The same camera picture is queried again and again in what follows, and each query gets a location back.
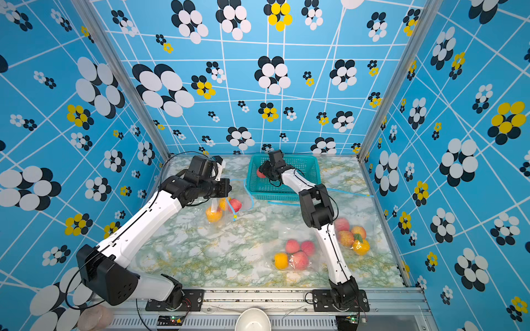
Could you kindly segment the pink red peach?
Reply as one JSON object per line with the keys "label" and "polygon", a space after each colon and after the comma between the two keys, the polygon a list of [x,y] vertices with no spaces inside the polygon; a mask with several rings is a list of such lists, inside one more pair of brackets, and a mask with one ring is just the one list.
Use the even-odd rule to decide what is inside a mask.
{"label": "pink red peach", "polygon": [[350,231],[350,223],[349,221],[346,219],[346,218],[339,218],[337,220],[334,221],[334,226],[335,226],[335,231],[336,232],[342,232],[342,231]]}

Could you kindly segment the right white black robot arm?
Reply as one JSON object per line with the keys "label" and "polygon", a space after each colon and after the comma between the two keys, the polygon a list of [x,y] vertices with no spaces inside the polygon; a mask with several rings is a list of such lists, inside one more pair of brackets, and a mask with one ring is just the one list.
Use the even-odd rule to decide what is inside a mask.
{"label": "right white black robot arm", "polygon": [[298,194],[302,219],[314,230],[326,259],[333,303],[338,310],[352,309],[359,302],[360,290],[340,249],[335,233],[336,209],[326,186],[305,179],[296,167],[287,164],[280,151],[270,153],[259,171]]}

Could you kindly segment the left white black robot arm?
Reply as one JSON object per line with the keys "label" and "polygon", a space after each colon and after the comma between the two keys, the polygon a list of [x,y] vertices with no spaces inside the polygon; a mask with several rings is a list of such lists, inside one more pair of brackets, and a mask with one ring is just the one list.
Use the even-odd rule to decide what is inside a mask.
{"label": "left white black robot arm", "polygon": [[226,198],[232,187],[228,178],[201,179],[198,183],[181,177],[166,179],[158,192],[117,232],[96,246],[77,252],[81,282],[106,303],[118,306],[130,299],[151,299],[178,309],[184,300],[182,284],[162,274],[134,273],[128,269],[135,255],[158,229],[199,197]]}

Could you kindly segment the red yellow peach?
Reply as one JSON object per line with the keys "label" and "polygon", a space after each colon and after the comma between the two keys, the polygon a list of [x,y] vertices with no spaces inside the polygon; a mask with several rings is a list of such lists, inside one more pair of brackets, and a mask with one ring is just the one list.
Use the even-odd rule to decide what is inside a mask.
{"label": "red yellow peach", "polygon": [[338,232],[338,241],[345,248],[351,249],[355,240],[355,235],[350,231],[341,230]]}

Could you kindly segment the clear zip-top bag blue zipper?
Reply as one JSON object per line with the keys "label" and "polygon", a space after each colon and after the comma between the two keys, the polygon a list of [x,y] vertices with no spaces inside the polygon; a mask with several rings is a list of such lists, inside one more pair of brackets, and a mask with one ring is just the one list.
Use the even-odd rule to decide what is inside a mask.
{"label": "clear zip-top bag blue zipper", "polygon": [[[337,210],[335,213],[338,215],[338,218],[346,218],[350,223],[350,231],[353,226],[362,226],[367,232],[366,240],[370,244],[370,251],[364,255],[360,256],[353,252],[352,248],[348,249],[343,247],[340,243],[340,249],[344,254],[344,258],[347,263],[355,263],[358,259],[372,259],[378,255],[384,254],[386,252],[387,246],[385,245],[385,240],[382,236],[382,230],[378,228],[379,217],[375,213],[375,204],[371,197],[360,197],[358,194],[347,193],[345,191],[335,190],[332,192],[332,196],[337,199],[338,205],[334,207],[339,207],[340,210]],[[278,205],[289,207],[290,210],[287,214],[282,215],[282,220],[279,221],[277,225],[277,232],[281,228],[301,228],[308,229],[313,232],[316,236],[313,229],[309,228],[302,220],[300,215],[300,204],[298,202],[280,202],[280,201],[271,201],[270,205]],[[361,237],[357,234],[355,235],[357,240]],[[319,248],[322,259],[322,266],[326,264],[326,259],[321,248]]]}

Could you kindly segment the yellow orange peach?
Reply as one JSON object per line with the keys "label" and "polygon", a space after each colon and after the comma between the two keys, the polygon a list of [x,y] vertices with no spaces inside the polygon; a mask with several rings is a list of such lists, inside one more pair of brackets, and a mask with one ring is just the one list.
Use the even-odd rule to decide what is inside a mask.
{"label": "yellow orange peach", "polygon": [[274,266],[278,270],[285,270],[289,267],[289,256],[287,253],[280,252],[274,256]]}

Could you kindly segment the small red peach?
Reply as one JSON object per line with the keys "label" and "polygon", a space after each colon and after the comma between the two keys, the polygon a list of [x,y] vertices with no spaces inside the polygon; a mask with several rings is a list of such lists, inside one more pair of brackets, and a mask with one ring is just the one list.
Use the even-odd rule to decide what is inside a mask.
{"label": "small red peach", "polygon": [[264,175],[263,173],[261,173],[259,170],[257,170],[257,176],[260,178],[260,179],[266,179],[266,175]]}

